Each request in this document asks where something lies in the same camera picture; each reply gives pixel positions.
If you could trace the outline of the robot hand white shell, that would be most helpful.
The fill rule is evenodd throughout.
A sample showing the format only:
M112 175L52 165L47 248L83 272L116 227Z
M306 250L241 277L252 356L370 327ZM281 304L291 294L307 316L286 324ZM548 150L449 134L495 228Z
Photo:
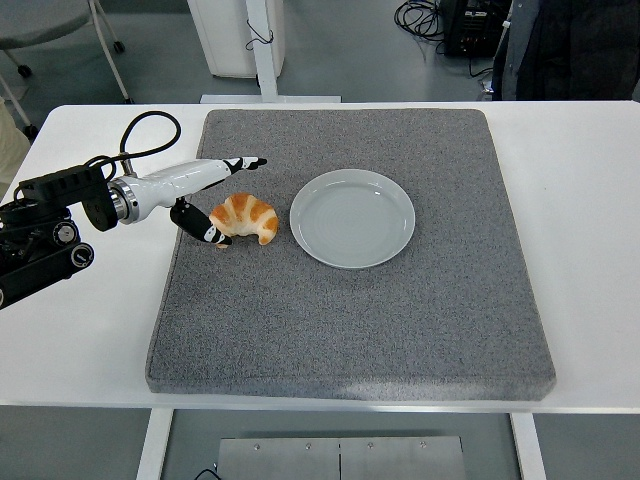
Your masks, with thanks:
M223 182L241 170L256 170L267 163L260 157L200 159L172 166L144 178L122 177L128 187L129 223L146 219L156 207L170 209L170 219L196 240L228 246L231 237L213 225L207 215L186 201L188 195Z

